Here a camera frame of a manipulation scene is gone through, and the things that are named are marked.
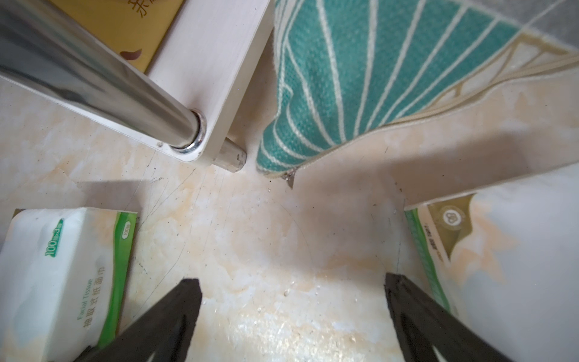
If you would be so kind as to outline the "white two-tier shelf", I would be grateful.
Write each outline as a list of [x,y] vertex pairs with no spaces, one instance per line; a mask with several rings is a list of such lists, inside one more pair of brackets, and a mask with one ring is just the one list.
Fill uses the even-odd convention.
[[272,1],[186,1],[140,72],[50,1],[1,3],[1,76],[180,161],[244,167],[227,134],[273,29]]

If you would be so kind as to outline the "white tissue pack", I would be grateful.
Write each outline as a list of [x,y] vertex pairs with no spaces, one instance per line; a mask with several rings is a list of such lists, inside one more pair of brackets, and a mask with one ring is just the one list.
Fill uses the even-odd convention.
[[1,359],[73,361],[116,337],[134,212],[24,209],[1,249]]
[[434,299],[515,361],[578,359],[578,166],[405,208]]

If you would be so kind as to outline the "green gold patterned cushion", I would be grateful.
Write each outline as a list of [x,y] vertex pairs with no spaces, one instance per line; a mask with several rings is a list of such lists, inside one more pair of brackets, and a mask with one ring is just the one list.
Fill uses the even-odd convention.
[[365,134],[578,65],[576,1],[277,1],[277,112],[256,168],[290,174]]

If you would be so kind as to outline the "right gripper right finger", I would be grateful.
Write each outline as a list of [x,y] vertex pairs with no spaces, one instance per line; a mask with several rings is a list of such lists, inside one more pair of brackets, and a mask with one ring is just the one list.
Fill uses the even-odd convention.
[[406,361],[509,361],[404,275],[387,273],[384,292]]

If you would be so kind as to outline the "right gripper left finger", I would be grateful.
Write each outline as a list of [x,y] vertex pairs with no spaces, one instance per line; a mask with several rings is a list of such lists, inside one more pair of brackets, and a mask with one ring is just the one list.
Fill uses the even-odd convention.
[[105,347],[88,347],[77,361],[184,361],[202,302],[198,279],[181,280]]

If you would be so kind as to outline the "gold tissue pack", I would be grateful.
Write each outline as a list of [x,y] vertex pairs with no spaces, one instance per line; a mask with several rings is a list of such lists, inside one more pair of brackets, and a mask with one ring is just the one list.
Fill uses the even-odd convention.
[[74,21],[146,72],[183,5],[182,0],[57,0]]

